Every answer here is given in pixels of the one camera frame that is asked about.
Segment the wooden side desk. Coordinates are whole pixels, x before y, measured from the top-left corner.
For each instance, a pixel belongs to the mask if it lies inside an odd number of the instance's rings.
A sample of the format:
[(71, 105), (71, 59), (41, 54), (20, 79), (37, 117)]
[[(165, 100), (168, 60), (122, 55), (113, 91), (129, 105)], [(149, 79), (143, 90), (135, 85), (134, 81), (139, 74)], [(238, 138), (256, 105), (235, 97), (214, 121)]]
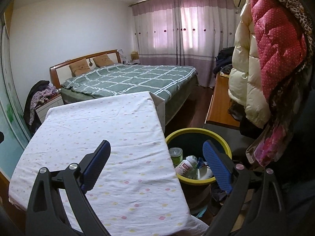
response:
[(239, 129), (240, 123), (229, 114), (229, 79), (218, 74), (205, 123)]

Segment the pink white curtain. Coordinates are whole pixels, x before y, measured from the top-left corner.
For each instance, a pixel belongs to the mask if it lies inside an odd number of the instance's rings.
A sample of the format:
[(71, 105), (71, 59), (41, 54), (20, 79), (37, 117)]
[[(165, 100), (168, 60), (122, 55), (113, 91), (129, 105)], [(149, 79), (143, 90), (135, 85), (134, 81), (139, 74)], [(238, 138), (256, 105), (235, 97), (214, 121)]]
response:
[(133, 5), (134, 45), (142, 65), (190, 65), (213, 87), (219, 52), (234, 44), (233, 0), (148, 0)]

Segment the white paper cup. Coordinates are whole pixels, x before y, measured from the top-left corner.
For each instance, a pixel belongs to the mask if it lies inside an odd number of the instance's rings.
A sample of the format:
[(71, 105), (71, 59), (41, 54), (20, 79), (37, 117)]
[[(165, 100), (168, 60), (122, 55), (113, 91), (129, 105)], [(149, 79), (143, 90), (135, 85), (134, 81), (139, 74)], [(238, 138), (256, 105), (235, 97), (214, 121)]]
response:
[(203, 166), (197, 169), (197, 180), (207, 180), (213, 177), (213, 172), (209, 166)]

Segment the green checked duvet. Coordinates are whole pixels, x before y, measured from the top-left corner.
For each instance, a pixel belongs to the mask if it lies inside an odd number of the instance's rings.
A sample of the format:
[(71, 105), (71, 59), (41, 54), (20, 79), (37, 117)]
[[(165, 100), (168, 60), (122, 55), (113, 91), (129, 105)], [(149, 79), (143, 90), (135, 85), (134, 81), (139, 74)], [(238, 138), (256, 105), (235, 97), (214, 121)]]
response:
[(69, 78), (62, 88), (93, 98), (151, 92), (167, 102), (196, 75), (191, 66), (116, 63)]

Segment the red dotted padded jacket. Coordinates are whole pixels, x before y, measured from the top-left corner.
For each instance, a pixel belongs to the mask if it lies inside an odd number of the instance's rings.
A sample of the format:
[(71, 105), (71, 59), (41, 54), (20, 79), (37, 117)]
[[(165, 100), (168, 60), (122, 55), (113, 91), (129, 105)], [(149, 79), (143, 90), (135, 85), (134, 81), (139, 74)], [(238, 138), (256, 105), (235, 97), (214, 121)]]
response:
[(268, 101), (278, 84), (305, 59), (307, 44), (295, 17), (277, 0), (250, 0), (263, 95)]

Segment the white bedside cabinet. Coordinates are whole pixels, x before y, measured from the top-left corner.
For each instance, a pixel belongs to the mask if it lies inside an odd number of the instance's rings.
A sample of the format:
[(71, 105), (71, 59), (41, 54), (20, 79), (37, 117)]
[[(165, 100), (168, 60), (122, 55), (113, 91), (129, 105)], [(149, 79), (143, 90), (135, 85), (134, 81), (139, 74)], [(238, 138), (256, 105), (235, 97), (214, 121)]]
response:
[(60, 105), (63, 105), (64, 101), (62, 99), (62, 96), (60, 94), (57, 94), (44, 102), (43, 104), (36, 107), (35, 111), (37, 116), (40, 119), (40, 122), (43, 123), (46, 118), (46, 114), (50, 108), (58, 107)]

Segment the white pink yogurt bottle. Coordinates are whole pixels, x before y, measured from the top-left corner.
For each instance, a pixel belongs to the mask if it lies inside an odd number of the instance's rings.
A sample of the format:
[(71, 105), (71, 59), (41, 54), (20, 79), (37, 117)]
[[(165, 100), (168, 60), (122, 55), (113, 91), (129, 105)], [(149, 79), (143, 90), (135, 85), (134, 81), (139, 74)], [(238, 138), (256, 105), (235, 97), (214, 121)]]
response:
[(177, 174), (195, 180), (197, 178), (197, 158), (195, 156), (187, 156), (175, 168)]

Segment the sliding wardrobe door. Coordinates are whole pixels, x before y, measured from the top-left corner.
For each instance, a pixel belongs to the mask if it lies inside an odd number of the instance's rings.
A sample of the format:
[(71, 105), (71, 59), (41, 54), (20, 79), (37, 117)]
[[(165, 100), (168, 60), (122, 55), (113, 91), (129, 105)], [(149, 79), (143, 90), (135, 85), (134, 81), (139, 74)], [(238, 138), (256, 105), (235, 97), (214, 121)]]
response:
[(23, 119), (23, 111), (13, 81), (10, 63), (10, 40), (4, 20), (1, 19), (1, 108), (8, 121), (10, 136), (18, 142), (22, 149), (29, 143), (30, 133)]

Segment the dark clothes on chair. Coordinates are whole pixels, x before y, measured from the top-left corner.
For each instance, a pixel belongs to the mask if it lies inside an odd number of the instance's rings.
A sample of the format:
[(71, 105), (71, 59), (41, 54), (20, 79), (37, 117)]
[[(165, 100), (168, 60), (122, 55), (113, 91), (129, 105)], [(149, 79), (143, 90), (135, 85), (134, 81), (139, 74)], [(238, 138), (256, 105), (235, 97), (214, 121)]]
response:
[(234, 46), (232, 47), (227, 47), (222, 50), (220, 50), (218, 56), (216, 56), (216, 65), (213, 70), (213, 74), (217, 75), (220, 70), (225, 67), (226, 65), (231, 65), (232, 64), (232, 55), (234, 52)]

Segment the left brown pillow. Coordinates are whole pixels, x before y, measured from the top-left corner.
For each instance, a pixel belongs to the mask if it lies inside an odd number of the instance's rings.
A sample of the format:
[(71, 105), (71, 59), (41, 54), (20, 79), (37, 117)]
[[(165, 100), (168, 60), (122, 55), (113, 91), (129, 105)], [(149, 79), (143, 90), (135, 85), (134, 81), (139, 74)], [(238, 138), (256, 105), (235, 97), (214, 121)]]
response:
[(69, 68), (73, 76), (80, 76), (91, 71), (86, 59), (70, 63)]

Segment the yellow rimmed trash bin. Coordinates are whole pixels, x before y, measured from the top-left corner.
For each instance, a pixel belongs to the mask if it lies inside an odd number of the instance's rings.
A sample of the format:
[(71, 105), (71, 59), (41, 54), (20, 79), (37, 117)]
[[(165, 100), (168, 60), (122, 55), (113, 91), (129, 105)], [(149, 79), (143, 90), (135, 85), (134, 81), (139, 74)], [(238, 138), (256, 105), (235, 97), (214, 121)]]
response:
[[(166, 137), (169, 148), (181, 148), (183, 156), (194, 155), (203, 158), (203, 144), (210, 140), (217, 150), (231, 157), (232, 152), (228, 143), (217, 133), (202, 128), (185, 128), (177, 130)], [(216, 178), (211, 177), (206, 180), (193, 180), (183, 176), (178, 176), (182, 191), (187, 202), (194, 198), (203, 200), (210, 193), (212, 185), (216, 185)]]

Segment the right brown pillow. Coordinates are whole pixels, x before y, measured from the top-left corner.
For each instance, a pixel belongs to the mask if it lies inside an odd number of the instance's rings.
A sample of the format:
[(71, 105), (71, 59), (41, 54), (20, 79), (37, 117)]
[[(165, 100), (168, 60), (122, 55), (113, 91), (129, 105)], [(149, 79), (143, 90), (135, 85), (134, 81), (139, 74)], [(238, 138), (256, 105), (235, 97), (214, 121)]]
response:
[(106, 67), (106, 66), (114, 64), (114, 62), (109, 58), (109, 56), (107, 54), (96, 56), (93, 58), (93, 60), (94, 60), (96, 67), (98, 67), (98, 68)]

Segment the green can in bin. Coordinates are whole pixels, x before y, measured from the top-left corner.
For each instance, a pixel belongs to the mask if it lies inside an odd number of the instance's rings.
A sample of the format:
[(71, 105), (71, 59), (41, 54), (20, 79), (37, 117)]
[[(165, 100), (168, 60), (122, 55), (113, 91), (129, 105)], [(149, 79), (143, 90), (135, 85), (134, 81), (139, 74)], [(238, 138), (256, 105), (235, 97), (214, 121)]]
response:
[(171, 147), (169, 149), (169, 155), (175, 167), (179, 165), (183, 160), (183, 150), (179, 147)]

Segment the brown pillow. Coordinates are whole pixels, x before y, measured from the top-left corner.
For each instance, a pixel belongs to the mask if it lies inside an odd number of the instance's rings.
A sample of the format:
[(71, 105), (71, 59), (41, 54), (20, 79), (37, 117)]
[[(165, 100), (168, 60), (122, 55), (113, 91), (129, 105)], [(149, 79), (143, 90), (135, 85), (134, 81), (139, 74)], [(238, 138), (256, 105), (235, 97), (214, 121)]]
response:
[(96, 67), (98, 67), (98, 68), (106, 67), (106, 66), (114, 64), (114, 62), (109, 58), (109, 56), (107, 54), (96, 56), (93, 58), (93, 60), (94, 60)]
[(73, 76), (80, 76), (91, 71), (86, 59), (70, 63), (69, 68)]

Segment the cream puffer jacket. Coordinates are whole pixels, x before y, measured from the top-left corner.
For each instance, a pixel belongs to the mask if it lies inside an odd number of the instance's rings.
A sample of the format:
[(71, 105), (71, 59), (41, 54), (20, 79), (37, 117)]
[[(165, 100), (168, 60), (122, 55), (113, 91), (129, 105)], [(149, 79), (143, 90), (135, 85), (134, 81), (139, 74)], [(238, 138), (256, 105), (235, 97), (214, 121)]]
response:
[(262, 90), (250, 0), (246, 0), (241, 10), (235, 32), (228, 94), (230, 99), (244, 107), (246, 118), (256, 127), (263, 128), (270, 119), (269, 105)]

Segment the pile of clothes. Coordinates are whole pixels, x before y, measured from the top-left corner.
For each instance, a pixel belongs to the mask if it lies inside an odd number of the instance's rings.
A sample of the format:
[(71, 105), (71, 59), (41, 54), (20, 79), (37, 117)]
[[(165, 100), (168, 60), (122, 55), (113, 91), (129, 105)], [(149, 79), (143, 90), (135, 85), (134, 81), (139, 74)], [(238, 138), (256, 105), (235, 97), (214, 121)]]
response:
[(31, 135), (34, 135), (42, 124), (35, 108), (41, 104), (45, 98), (48, 99), (51, 96), (56, 95), (56, 93), (56, 88), (53, 85), (50, 85), (48, 80), (38, 81), (29, 91), (25, 103), (23, 118)]

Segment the pink floral garment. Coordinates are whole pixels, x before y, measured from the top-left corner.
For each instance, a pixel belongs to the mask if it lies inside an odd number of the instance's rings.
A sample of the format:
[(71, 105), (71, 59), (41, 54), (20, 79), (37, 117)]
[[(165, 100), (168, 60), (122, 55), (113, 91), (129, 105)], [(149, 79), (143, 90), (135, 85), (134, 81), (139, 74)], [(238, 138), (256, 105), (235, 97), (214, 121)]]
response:
[(277, 161), (283, 154), (287, 138), (287, 127), (279, 124), (267, 125), (262, 134), (246, 150), (246, 157), (250, 164), (257, 162), (266, 167), (270, 162)]

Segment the leopard print scarf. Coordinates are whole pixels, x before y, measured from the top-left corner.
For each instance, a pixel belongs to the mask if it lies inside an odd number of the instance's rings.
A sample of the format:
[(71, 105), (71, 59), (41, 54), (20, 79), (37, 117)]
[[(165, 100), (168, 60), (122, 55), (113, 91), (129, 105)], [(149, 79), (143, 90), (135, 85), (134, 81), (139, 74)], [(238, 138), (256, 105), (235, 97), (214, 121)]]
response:
[(307, 37), (307, 61), (314, 63), (314, 23), (302, 0), (277, 0), (293, 14)]

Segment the wooden bed headboard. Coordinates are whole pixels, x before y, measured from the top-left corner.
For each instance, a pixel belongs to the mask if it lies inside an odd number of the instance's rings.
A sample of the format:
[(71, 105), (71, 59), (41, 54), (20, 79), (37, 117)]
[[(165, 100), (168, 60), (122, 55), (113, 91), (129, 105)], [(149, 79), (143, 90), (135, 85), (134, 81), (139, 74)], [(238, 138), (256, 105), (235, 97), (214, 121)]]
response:
[(67, 79), (78, 76), (80, 73), (88, 73), (95, 69), (95, 58), (107, 54), (113, 63), (121, 63), (118, 50), (109, 50), (94, 54), (85, 55), (79, 58), (65, 61), (50, 67), (51, 83), (57, 88), (61, 88), (62, 83)]

